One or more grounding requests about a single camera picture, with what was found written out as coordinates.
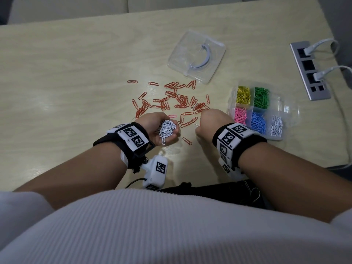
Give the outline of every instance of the black cable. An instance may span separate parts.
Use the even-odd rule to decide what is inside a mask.
[[[131,182],[129,185],[127,185],[127,186],[125,187],[125,189],[128,188],[128,187],[130,187],[132,184],[134,184],[134,183],[137,182],[137,181],[146,181],[146,180],[147,180],[146,178],[139,178],[139,179],[136,179],[136,180],[134,180],[133,182]]]

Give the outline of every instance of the light wood tabletop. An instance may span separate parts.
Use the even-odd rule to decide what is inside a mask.
[[[188,83],[166,65],[188,29],[223,42],[226,52],[208,85],[182,94],[204,100],[208,94],[210,107],[226,111],[241,79],[272,84],[300,108],[287,139],[272,143],[322,166],[348,163],[352,95],[341,72],[328,75],[331,99],[309,101],[289,46],[332,37],[317,0],[266,0],[0,27],[0,190],[15,189],[90,148],[107,129],[131,122],[131,99],[144,91],[151,102],[165,96],[162,85]],[[317,53],[315,63],[336,65],[331,52]],[[187,111],[173,105],[167,114]],[[192,146],[180,138],[148,155],[168,158],[165,187],[230,181],[194,126],[181,132]],[[128,171],[118,188],[143,175]]]

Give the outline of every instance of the person's left forearm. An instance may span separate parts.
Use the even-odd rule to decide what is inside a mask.
[[[89,195],[115,189],[127,170],[120,155],[118,146],[104,142],[39,175],[15,192],[39,193],[54,209],[59,209]]]

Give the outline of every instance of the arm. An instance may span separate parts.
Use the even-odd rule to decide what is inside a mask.
[[[203,111],[196,133],[212,142],[228,123],[222,111]],[[351,182],[265,142],[245,150],[238,165],[279,211],[330,222],[352,207]]]
[[[143,126],[155,145],[161,145],[161,139],[155,131],[165,119],[169,119],[165,113],[157,112],[145,114],[135,122]],[[173,135],[166,138],[167,144],[177,138],[178,131],[179,126]],[[127,170],[120,155],[121,149],[114,143],[98,144],[30,180],[15,192],[39,193],[54,209],[59,209],[89,195],[113,190]]]

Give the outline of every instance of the pile of red paper clips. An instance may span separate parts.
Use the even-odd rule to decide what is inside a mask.
[[[136,80],[128,80],[128,83],[138,83],[138,81]],[[156,82],[148,82],[149,85],[154,85],[154,86],[159,86],[158,83]],[[184,116],[186,115],[193,115],[193,114],[198,114],[200,112],[202,112],[205,109],[210,109],[207,105],[210,104],[210,99],[209,99],[209,95],[206,95],[206,102],[207,105],[205,104],[205,102],[201,103],[198,102],[198,99],[196,99],[194,96],[190,99],[189,101],[189,97],[186,95],[182,95],[182,94],[177,94],[177,90],[181,89],[181,88],[190,88],[192,87],[192,89],[194,90],[196,88],[196,80],[192,80],[189,84],[179,84],[178,82],[170,82],[168,84],[164,85],[165,88],[168,88],[170,90],[167,90],[165,92],[166,97],[163,99],[153,99],[153,102],[158,103],[158,105],[151,105],[148,101],[146,101],[145,99],[142,99],[144,96],[147,95],[147,92],[142,93],[138,99],[141,100],[142,99],[142,107],[138,107],[137,102],[132,99],[132,103],[134,105],[134,107],[137,109],[136,113],[135,113],[135,118],[138,119],[141,115],[143,115],[148,108],[158,108],[161,109],[162,111],[164,110],[170,110],[170,105],[169,105],[169,101],[171,100],[171,98],[174,98],[178,104],[174,105],[175,108],[187,108],[190,107],[190,109],[192,111],[189,112],[184,112],[181,113],[180,115],[180,121],[178,121],[177,124],[180,125],[181,128],[186,127],[191,125],[192,123],[196,122],[198,117],[194,117],[192,120],[188,121],[188,122],[184,122]],[[169,115],[170,118],[177,118],[177,115]]]

